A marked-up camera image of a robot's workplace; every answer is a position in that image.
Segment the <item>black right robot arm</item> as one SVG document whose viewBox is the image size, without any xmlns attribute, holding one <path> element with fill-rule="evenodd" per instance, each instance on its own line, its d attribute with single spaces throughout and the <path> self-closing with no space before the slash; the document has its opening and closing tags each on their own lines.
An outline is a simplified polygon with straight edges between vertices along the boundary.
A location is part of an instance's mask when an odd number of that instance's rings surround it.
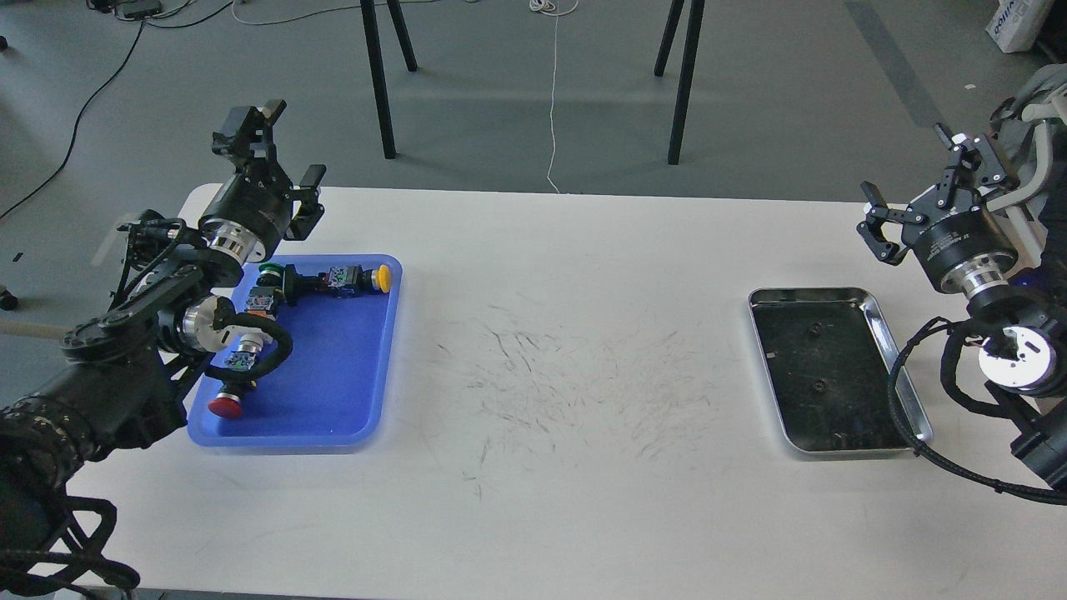
<svg viewBox="0 0 1067 600">
<path fill-rule="evenodd" d="M 914 254 L 936 293 L 967 301 L 967 319 L 934 317 L 890 364 L 885 384 L 890 417 L 915 456 L 950 474 L 996 493 L 1064 505 L 1064 407 L 1040 412 L 1034 406 L 1064 394 L 1064 305 L 1041 287 L 1009 280 L 1019 254 L 982 194 L 983 188 L 1013 193 L 1019 186 L 1001 152 L 984 135 L 952 133 L 940 122 L 934 130 L 949 149 L 949 162 L 939 181 L 914 201 L 891 208 L 873 183 L 861 186 L 867 208 L 857 232 L 874 258 L 896 266 Z M 946 335 L 939 366 L 945 394 L 968 413 L 1012 422 L 1018 430 L 1012 455 L 1044 487 L 975 473 L 912 432 L 897 379 L 912 351 L 938 332 Z"/>
</svg>

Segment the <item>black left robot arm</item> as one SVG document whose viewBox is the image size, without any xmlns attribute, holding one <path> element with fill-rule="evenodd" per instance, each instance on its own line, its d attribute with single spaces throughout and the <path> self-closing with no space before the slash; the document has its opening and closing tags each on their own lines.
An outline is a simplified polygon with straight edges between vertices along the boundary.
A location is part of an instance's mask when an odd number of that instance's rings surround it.
<svg viewBox="0 0 1067 600">
<path fill-rule="evenodd" d="M 125 223 L 126 265 L 109 311 L 62 338 L 68 367 L 3 408 L 3 590 L 41 596 L 87 573 L 130 596 L 140 577 L 103 557 L 117 508 L 75 498 L 68 481 L 117 449 L 148 448 L 187 424 L 184 398 L 202 376 L 251 383 L 293 352 L 269 317 L 233 306 L 248 263 L 303 242 L 323 217 L 314 164 L 294 185 L 273 129 L 286 102 L 233 107 L 211 149 L 233 175 L 195 225 L 142 214 Z"/>
</svg>

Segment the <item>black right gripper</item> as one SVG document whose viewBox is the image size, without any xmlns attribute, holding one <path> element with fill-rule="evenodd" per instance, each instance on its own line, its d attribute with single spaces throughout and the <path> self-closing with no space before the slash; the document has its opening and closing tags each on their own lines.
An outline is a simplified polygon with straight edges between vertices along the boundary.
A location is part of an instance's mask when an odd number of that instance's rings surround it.
<svg viewBox="0 0 1067 600">
<path fill-rule="evenodd" d="M 1010 193 L 1019 186 L 1016 171 L 986 135 L 952 133 L 945 124 L 934 132 L 950 152 L 940 181 L 914 198 L 905 209 L 889 207 L 872 181 L 860 187 L 866 198 L 864 221 L 857 232 L 874 256 L 899 265 L 909 251 L 934 290 L 964 293 L 964 266 L 992 266 L 1006 274 L 1019 259 L 1016 247 L 980 202 L 990 193 Z M 950 201 L 944 207 L 939 201 Z M 899 224 L 899 242 L 883 235 L 883 225 Z"/>
</svg>

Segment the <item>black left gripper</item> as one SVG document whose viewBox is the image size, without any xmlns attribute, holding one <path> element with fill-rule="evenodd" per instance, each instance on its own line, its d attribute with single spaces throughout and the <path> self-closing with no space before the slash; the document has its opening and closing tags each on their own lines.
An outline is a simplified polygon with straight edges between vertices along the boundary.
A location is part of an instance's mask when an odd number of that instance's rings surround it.
<svg viewBox="0 0 1067 600">
<path fill-rule="evenodd" d="M 233 107 L 211 136 L 211 152 L 229 160 L 235 173 L 203 210 L 200 231 L 210 247 L 237 262 L 267 260 L 287 228 L 290 242 L 305 242 L 325 214 L 319 194 L 327 167 L 309 165 L 294 187 L 278 163 L 273 126 L 287 106 L 267 100 L 262 107 Z"/>
</svg>

